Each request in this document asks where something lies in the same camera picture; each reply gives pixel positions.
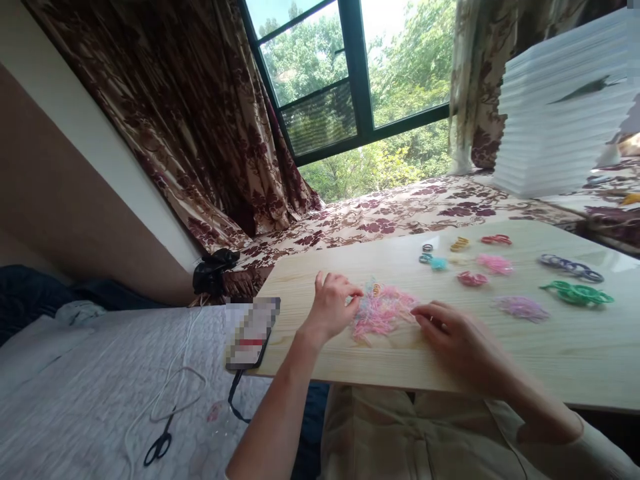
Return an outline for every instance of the right hand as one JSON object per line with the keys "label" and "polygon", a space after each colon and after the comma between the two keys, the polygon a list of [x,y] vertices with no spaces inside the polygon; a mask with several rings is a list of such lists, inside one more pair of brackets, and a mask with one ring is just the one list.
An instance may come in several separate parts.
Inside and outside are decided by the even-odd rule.
{"label": "right hand", "polygon": [[411,313],[437,356],[481,395],[508,401],[533,381],[480,320],[440,301]]}

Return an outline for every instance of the black cable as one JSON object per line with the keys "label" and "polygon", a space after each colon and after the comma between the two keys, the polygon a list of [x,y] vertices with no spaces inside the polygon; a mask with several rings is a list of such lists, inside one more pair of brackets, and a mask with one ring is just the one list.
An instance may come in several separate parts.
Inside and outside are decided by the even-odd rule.
{"label": "black cable", "polygon": [[242,416],[242,414],[240,412],[238,412],[238,410],[233,406],[233,396],[235,395],[235,389],[238,386],[238,383],[240,383],[240,379],[242,378],[242,374],[244,373],[244,370],[238,370],[235,372],[235,376],[233,378],[233,382],[231,382],[231,388],[229,390],[229,398],[228,398],[228,402],[229,402],[229,406],[231,407],[231,411],[233,412],[233,414],[235,415],[235,417],[238,420],[242,420],[245,423],[249,423],[251,421],[251,419],[247,420],[246,418],[244,418]]}

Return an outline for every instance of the black bag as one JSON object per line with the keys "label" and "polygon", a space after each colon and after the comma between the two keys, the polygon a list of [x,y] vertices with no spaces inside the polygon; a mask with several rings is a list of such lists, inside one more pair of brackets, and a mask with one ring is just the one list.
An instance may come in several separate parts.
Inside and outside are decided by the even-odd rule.
{"label": "black bag", "polygon": [[196,295],[208,293],[212,297],[221,297],[225,292],[222,272],[234,268],[239,258],[239,253],[229,249],[220,249],[213,255],[202,257],[202,262],[193,271],[193,292]]}

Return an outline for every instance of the curtain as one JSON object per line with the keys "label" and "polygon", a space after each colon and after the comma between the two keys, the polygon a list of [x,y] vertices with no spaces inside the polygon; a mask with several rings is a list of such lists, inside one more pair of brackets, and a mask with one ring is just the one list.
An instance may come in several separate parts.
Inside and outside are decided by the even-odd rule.
{"label": "curtain", "polygon": [[25,4],[206,250],[241,249],[323,207],[287,149],[236,0]]}
{"label": "curtain", "polygon": [[622,0],[458,0],[449,118],[452,173],[495,166],[506,120],[498,114],[498,97],[508,60],[622,6]]}

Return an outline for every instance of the wooden table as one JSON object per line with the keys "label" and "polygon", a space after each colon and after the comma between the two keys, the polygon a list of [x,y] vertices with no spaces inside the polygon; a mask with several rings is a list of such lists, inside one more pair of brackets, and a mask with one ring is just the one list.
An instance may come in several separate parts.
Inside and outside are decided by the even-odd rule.
{"label": "wooden table", "polygon": [[[485,235],[502,233],[513,245],[486,245]],[[434,256],[452,257],[449,246],[458,236],[471,241],[462,255],[468,265],[432,271],[418,262],[421,246],[431,243]],[[480,288],[465,287],[456,274],[483,272],[473,259],[479,253],[502,255],[513,262],[510,277],[490,276]],[[594,285],[615,302],[598,309],[575,307],[538,288],[562,277],[537,262],[543,253],[589,265],[605,276]],[[438,299],[474,313],[491,328],[506,350],[550,392],[575,406],[640,410],[640,262],[559,228],[526,220],[488,223],[408,235],[369,243],[312,251],[280,259],[260,297],[280,297],[281,313],[260,368],[250,374],[274,376],[297,328],[313,302],[318,270],[348,276],[364,285],[372,277],[396,285],[423,302]],[[523,295],[542,304],[551,318],[542,324],[516,319],[492,306],[500,295]],[[351,329],[332,339],[313,371],[320,381],[377,385],[404,390],[467,391],[436,362],[416,323],[399,322],[388,337],[369,336],[373,346],[358,344]]]}

